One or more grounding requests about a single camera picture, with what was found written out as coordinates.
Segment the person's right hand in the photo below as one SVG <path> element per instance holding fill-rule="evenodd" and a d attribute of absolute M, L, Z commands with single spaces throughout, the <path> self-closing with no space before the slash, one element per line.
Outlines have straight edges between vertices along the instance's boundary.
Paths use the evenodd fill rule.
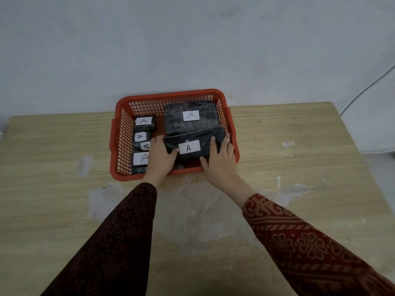
<path fill-rule="evenodd" d="M 234 189 L 236 183 L 240 181 L 240 176 L 237 170 L 233 144 L 231 143 L 231 153 L 222 153 L 222 145 L 220 150 L 217 151 L 215 138 L 212 137 L 210 155 L 207 160 L 211 169 L 211 173 L 206 173 L 210 184 L 223 193 L 228 193 Z"/>

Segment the person's left forearm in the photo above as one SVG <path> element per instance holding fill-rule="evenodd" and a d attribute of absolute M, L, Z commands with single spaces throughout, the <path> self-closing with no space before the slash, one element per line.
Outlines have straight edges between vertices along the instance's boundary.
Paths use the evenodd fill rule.
<path fill-rule="evenodd" d="M 144 177 L 41 296 L 145 296 L 159 177 Z"/>

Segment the red plastic mesh basket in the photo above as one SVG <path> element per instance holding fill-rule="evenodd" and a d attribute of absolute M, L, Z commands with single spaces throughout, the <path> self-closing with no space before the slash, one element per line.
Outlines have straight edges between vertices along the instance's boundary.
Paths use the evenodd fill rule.
<path fill-rule="evenodd" d="M 111 151 L 110 173 L 121 182 L 143 179 L 144 174 L 132 174 L 131 154 L 133 151 L 132 138 L 136 116 L 154 114 L 156 130 L 152 136 L 165 135 L 164 108 L 171 103 L 187 101 L 212 100 L 219 114 L 220 124 L 225 132 L 230 133 L 230 141 L 234 146 L 236 162 L 239 162 L 240 152 L 236 141 L 236 130 L 225 95 L 218 89 L 200 89 L 161 94 L 133 95 L 120 99 L 115 108 L 115 117 L 111 122 L 109 148 Z"/>

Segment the person's left hand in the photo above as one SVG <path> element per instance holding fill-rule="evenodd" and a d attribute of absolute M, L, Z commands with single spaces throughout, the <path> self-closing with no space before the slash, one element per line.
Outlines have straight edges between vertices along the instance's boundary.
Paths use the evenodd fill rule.
<path fill-rule="evenodd" d="M 173 169 L 175 162 L 170 162 L 165 143 L 164 135 L 159 135 L 151 140 L 149 149 L 149 161 L 146 174 L 143 178 L 144 182 L 153 186 L 159 186 L 165 177 Z"/>

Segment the large black labelled package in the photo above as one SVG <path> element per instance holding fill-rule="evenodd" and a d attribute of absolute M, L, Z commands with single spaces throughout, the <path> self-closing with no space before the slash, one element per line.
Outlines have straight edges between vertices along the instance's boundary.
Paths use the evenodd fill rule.
<path fill-rule="evenodd" d="M 210 141 L 214 137 L 217 151 L 225 138 L 226 132 L 222 125 L 199 129 L 192 132 L 165 137 L 163 142 L 168 153 L 178 149 L 177 161 L 190 163 L 200 157 L 209 157 Z"/>
<path fill-rule="evenodd" d="M 168 104 L 164 108 L 165 133 L 174 136 L 220 124 L 216 104 L 211 100 Z"/>

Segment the person's right forearm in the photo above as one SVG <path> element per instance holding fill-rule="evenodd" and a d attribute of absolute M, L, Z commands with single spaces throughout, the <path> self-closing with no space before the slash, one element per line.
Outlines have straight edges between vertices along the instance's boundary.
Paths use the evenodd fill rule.
<path fill-rule="evenodd" d="M 395 284 L 369 264 L 239 176 L 213 185 L 234 200 L 271 259 L 299 296 L 395 296 Z"/>

